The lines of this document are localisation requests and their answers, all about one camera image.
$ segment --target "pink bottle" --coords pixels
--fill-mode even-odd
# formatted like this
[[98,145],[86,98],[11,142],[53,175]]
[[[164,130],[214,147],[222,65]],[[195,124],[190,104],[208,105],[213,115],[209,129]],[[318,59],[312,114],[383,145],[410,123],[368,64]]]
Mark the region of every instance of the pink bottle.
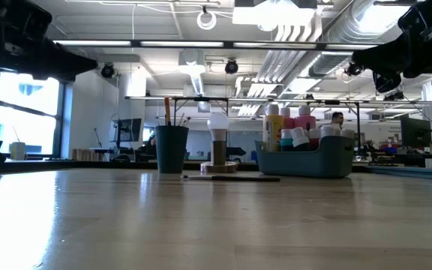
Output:
[[291,118],[291,109],[289,107],[284,107],[279,109],[279,115],[283,116],[284,128],[283,129],[293,129],[294,120]]
[[316,128],[316,117],[311,116],[311,108],[309,106],[299,107],[299,116],[294,118],[295,128],[301,127],[304,130]]

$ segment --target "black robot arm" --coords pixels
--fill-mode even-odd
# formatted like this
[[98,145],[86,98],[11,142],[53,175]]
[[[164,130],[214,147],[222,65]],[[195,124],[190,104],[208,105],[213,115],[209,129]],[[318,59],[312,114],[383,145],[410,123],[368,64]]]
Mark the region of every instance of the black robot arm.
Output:
[[432,0],[413,5],[398,21],[403,33],[396,40],[352,54],[348,75],[373,71],[378,92],[395,89],[401,74],[415,78],[432,74]]

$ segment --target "pen holder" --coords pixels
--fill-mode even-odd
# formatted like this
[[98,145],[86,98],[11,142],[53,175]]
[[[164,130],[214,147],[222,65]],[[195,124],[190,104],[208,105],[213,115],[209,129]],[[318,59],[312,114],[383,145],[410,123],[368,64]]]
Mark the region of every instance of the pen holder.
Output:
[[182,173],[189,128],[158,126],[155,130],[158,172]]

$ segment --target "table surface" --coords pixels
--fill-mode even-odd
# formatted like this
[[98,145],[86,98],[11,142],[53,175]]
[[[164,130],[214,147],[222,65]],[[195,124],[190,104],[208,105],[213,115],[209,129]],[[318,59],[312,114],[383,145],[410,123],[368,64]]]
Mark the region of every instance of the table surface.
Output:
[[32,268],[432,269],[432,180],[3,175],[0,269]]

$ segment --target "computer monitor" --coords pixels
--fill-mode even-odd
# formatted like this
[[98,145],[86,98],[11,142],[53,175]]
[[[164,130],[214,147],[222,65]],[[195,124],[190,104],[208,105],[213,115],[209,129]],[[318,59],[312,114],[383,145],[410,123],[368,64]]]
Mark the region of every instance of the computer monitor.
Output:
[[403,146],[429,147],[431,144],[431,123],[426,120],[402,117],[401,136]]
[[113,120],[115,128],[113,142],[138,142],[140,140],[141,118]]

